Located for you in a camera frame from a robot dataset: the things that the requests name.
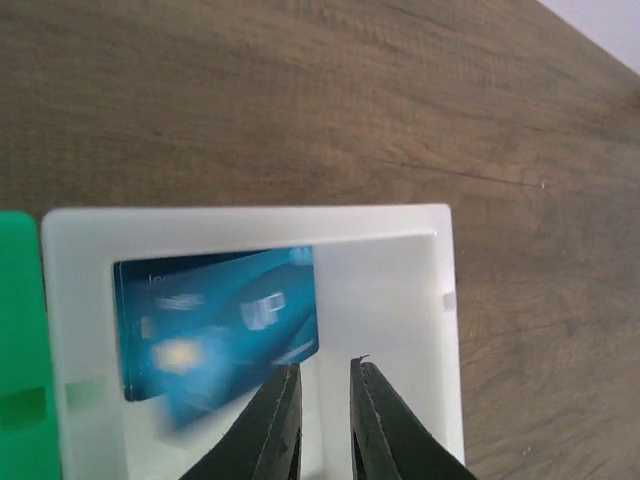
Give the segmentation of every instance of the green object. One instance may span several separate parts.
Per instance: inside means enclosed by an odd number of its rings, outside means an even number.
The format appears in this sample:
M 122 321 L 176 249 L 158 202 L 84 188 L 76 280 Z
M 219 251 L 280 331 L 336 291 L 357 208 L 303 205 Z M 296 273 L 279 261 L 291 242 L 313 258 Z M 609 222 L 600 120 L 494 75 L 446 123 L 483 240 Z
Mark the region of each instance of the green object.
M 59 480 L 38 230 L 0 213 L 0 480 Z

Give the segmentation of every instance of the wood grain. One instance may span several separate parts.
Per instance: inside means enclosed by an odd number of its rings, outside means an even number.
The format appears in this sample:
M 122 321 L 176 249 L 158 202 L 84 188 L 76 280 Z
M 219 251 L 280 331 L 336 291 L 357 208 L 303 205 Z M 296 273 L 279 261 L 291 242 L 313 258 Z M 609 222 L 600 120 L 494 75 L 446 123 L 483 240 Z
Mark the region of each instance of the wood grain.
M 450 203 L 472 471 L 640 478 L 630 70 L 533 0 L 0 12 L 0 206 Z

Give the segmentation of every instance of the credit card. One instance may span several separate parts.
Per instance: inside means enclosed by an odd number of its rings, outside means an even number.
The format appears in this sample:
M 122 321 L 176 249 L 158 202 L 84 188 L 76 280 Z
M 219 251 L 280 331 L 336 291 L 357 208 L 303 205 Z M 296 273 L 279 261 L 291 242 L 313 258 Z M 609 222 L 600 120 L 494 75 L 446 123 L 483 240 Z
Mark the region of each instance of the credit card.
M 165 394 L 174 430 L 318 350 L 311 247 L 171 260 L 114 279 L 125 398 Z

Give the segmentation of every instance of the white plastic holder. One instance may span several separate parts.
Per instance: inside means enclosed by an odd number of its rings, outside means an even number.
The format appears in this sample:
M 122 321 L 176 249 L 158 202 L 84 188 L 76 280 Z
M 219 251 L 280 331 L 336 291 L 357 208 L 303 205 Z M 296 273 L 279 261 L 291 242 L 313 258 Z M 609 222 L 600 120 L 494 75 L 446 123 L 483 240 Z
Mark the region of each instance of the white plastic holder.
M 349 360 L 362 355 L 464 463 L 447 205 L 64 209 L 42 241 L 66 480 L 176 480 L 249 400 L 187 443 L 158 436 L 161 399 L 123 397 L 114 262 L 296 245 L 314 247 L 320 345 L 301 369 L 302 479 L 351 478 Z

